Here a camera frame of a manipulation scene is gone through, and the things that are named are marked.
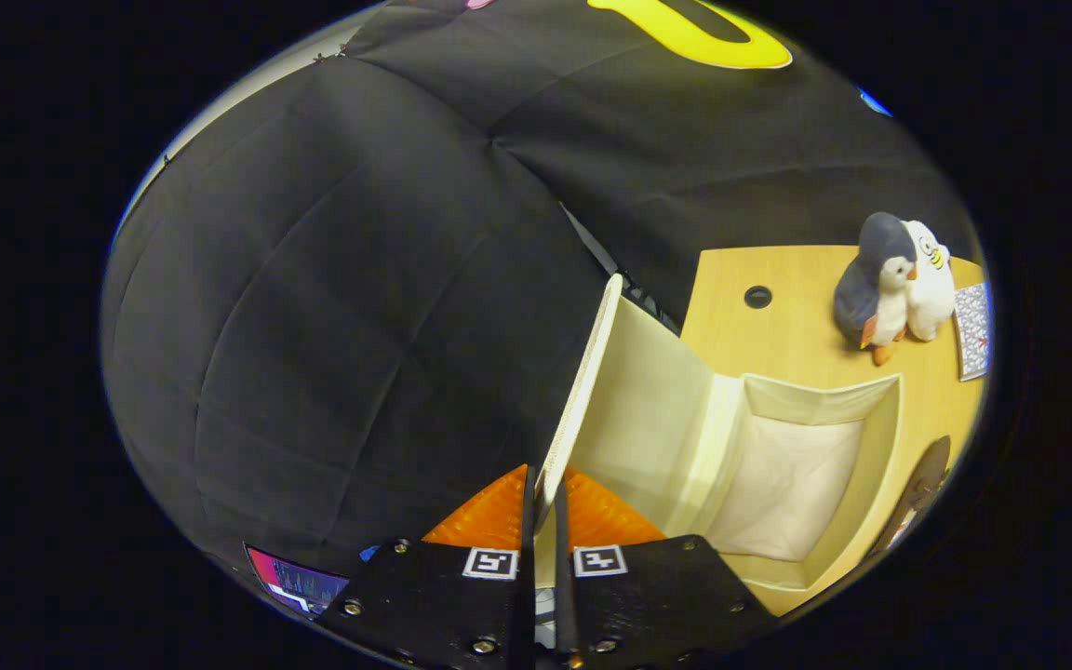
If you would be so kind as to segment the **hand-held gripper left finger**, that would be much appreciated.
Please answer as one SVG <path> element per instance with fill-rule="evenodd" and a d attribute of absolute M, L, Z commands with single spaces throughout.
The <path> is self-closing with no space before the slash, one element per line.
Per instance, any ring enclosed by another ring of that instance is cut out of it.
<path fill-rule="evenodd" d="M 316 627 L 401 669 L 531 669 L 535 479 L 519 465 L 422 537 L 379 544 Z"/>

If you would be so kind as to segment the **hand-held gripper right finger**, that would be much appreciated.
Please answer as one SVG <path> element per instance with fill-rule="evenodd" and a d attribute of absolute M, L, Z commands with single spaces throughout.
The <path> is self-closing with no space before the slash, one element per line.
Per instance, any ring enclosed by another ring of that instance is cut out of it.
<path fill-rule="evenodd" d="M 698 534 L 669 537 L 569 468 L 555 495 L 555 647 L 570 669 L 715 669 L 778 627 Z"/>

